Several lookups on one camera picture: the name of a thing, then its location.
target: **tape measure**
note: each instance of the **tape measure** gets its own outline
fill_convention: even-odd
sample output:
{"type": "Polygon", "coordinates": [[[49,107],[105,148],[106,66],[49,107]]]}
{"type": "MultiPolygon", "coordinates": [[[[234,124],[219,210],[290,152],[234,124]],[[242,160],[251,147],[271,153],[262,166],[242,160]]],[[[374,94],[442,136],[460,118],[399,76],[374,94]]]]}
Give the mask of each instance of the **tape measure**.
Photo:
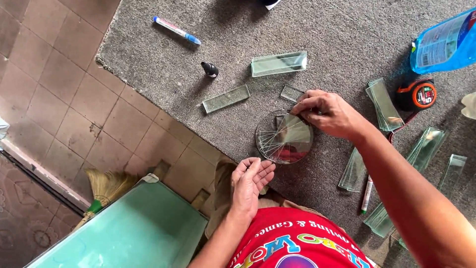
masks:
{"type": "Polygon", "coordinates": [[[395,101],[402,111],[426,110],[436,102],[435,81],[432,78],[427,78],[410,84],[405,83],[397,90],[395,101]]]}

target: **broom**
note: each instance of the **broom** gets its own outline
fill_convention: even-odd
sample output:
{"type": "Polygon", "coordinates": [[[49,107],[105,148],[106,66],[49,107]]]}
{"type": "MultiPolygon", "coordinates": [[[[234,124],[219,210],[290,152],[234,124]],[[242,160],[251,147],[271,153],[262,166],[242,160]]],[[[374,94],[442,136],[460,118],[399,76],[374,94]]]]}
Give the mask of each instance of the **broom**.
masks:
{"type": "Polygon", "coordinates": [[[78,230],[103,207],[121,197],[139,181],[138,176],[124,171],[108,171],[103,173],[95,168],[88,168],[85,172],[91,182],[94,201],[92,201],[91,206],[84,213],[84,218],[76,225],[72,232],[78,230]]]}

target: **white marker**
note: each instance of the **white marker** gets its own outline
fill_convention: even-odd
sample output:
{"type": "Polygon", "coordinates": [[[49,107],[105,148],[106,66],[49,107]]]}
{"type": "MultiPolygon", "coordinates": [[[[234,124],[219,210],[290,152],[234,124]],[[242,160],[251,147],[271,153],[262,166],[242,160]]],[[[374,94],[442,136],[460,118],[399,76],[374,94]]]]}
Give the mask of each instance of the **white marker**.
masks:
{"type": "Polygon", "coordinates": [[[372,178],[369,175],[367,180],[367,187],[365,188],[364,201],[362,201],[362,210],[360,211],[361,214],[367,213],[368,201],[370,200],[370,192],[372,191],[372,185],[374,185],[374,182],[372,181],[372,178]]]}

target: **red cloth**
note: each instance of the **red cloth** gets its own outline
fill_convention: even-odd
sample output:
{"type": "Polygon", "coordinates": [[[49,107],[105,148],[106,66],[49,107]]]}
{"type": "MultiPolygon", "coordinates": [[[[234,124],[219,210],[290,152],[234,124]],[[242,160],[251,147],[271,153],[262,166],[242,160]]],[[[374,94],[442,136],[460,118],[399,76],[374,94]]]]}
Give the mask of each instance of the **red cloth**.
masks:
{"type": "Polygon", "coordinates": [[[229,268],[370,268],[370,261],[336,224],[290,207],[258,210],[229,268]]]}

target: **black bottle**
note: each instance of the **black bottle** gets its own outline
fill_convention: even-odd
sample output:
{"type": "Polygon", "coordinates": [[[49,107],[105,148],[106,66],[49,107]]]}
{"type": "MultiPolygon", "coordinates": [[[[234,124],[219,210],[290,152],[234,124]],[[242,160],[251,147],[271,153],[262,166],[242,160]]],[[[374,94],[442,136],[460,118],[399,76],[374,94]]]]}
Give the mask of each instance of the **black bottle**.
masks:
{"type": "Polygon", "coordinates": [[[206,62],[202,62],[201,65],[203,70],[209,77],[215,78],[218,76],[218,68],[215,65],[206,62]]]}

